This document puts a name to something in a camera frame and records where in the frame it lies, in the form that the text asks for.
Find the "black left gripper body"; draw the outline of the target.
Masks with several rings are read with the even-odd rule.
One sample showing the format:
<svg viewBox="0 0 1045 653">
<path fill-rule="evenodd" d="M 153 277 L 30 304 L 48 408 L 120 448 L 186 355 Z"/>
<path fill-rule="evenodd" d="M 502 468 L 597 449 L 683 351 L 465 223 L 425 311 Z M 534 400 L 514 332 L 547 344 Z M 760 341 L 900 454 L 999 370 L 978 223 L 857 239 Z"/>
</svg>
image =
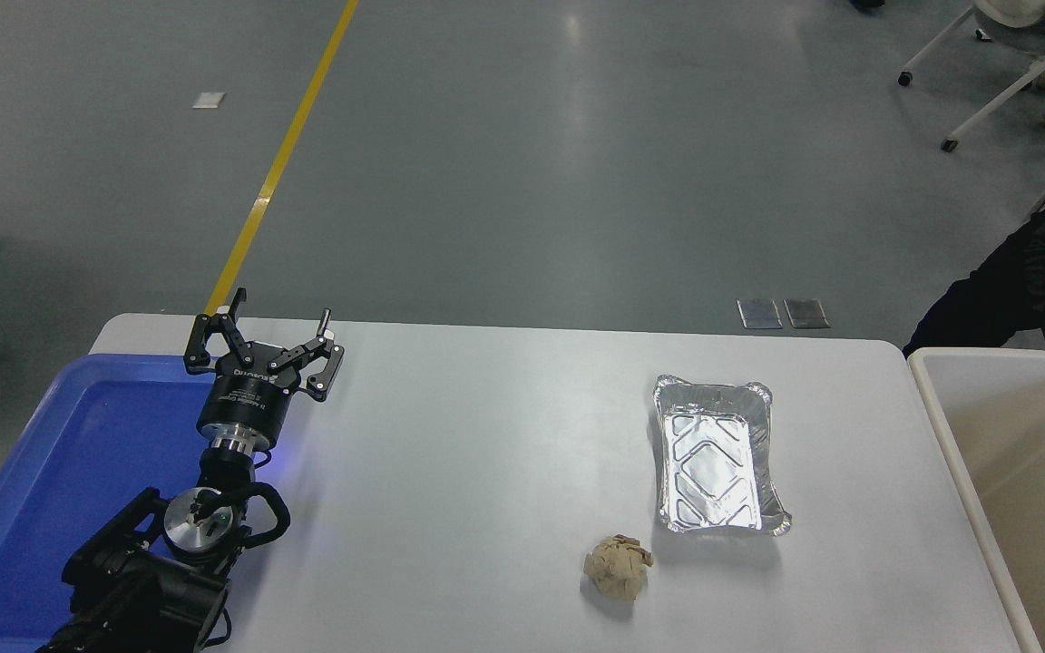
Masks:
<svg viewBox="0 0 1045 653">
<path fill-rule="evenodd" d="M 198 418 L 198 433 L 208 441 L 235 430 L 256 438 L 254 446 L 277 446 L 279 433 L 301 373 L 293 368 L 271 375 L 266 367 L 240 368 L 236 360 L 219 362 L 215 380 Z"/>
</svg>

